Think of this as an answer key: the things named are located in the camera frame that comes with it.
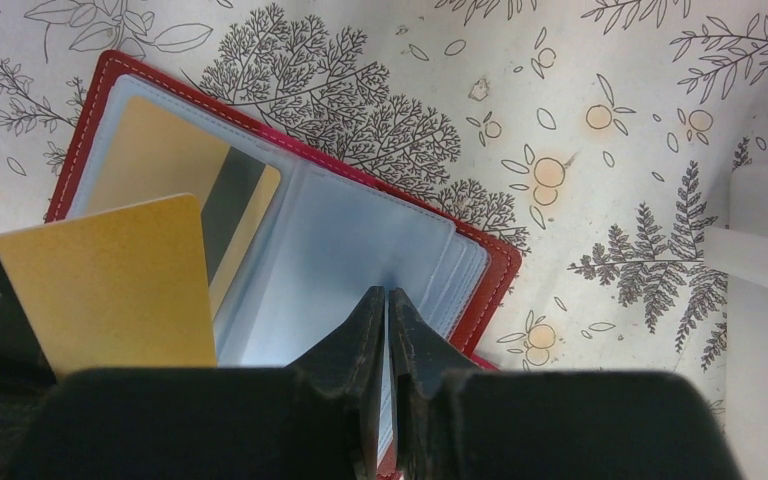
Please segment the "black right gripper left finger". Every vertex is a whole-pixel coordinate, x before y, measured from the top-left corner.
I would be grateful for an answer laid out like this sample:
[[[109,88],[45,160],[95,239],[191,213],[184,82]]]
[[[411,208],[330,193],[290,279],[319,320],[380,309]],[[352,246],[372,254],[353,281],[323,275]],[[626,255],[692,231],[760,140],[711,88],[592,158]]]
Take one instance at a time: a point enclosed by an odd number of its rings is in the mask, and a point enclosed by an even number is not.
[[[385,291],[280,368],[98,368],[46,398],[13,479],[372,479]]]

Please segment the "gold credit card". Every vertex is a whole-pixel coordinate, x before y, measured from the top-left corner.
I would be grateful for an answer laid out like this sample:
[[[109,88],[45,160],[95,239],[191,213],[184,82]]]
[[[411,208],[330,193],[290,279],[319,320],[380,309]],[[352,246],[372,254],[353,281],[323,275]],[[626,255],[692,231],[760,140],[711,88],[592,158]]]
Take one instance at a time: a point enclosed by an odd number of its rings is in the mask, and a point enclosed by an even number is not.
[[[0,234],[0,262],[59,379],[97,367],[217,364],[190,194]]]
[[[196,197],[211,311],[218,312],[281,181],[280,171],[144,97],[125,105],[83,207]]]

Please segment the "red leather card holder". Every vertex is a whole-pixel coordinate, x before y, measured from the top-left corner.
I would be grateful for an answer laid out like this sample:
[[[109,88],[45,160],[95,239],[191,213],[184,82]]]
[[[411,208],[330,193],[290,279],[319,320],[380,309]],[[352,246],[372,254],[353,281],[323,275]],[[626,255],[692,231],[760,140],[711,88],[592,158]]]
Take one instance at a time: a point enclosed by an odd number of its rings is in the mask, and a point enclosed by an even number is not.
[[[404,291],[427,325],[481,367],[474,348],[519,270],[520,252],[115,50],[99,57],[49,220],[85,213],[101,156],[133,97],[261,154],[285,174],[218,316],[216,368],[287,366],[341,325],[368,289],[384,289],[372,479],[404,477],[393,443],[390,292]]]

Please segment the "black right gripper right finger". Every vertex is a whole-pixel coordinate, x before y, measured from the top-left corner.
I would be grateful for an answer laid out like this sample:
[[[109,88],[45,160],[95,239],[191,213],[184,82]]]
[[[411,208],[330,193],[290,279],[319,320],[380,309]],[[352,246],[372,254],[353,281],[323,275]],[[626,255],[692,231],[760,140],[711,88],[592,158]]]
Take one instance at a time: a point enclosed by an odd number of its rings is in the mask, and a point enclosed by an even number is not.
[[[738,479],[707,403],[659,371],[477,366],[389,294],[398,470],[407,479]]]

